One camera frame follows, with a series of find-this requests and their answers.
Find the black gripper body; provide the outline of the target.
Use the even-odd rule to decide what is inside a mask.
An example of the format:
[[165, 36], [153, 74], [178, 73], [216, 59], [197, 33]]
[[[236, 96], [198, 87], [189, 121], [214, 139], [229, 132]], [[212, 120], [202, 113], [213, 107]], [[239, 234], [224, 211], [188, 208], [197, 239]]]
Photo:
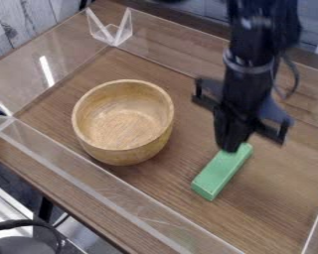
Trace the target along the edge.
[[261, 65], [245, 64], [227, 51], [224, 61], [225, 79], [198, 77], [193, 102], [213, 114], [217, 109], [227, 109], [253, 125], [253, 133], [283, 145], [293, 118], [272, 96], [272, 91], [277, 89], [279, 59], [272, 58]]

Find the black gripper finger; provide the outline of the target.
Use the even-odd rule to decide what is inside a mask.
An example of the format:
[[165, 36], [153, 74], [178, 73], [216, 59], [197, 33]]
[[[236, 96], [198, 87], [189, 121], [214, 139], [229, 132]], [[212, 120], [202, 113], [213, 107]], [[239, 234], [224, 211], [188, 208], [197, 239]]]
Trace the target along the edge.
[[228, 153], [236, 153], [253, 133], [253, 125], [227, 109], [217, 109], [214, 117], [217, 144]]

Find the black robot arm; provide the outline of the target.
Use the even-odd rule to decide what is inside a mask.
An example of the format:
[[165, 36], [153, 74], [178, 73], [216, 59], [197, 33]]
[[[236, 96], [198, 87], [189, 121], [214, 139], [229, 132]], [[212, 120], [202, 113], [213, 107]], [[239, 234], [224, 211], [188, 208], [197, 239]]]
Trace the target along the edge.
[[292, 93], [276, 87], [287, 51], [297, 45], [302, 24], [297, 0], [228, 0], [232, 40], [224, 53], [225, 79], [196, 79], [193, 101], [214, 113], [216, 141], [235, 153], [252, 134], [283, 144], [291, 115], [275, 98]]

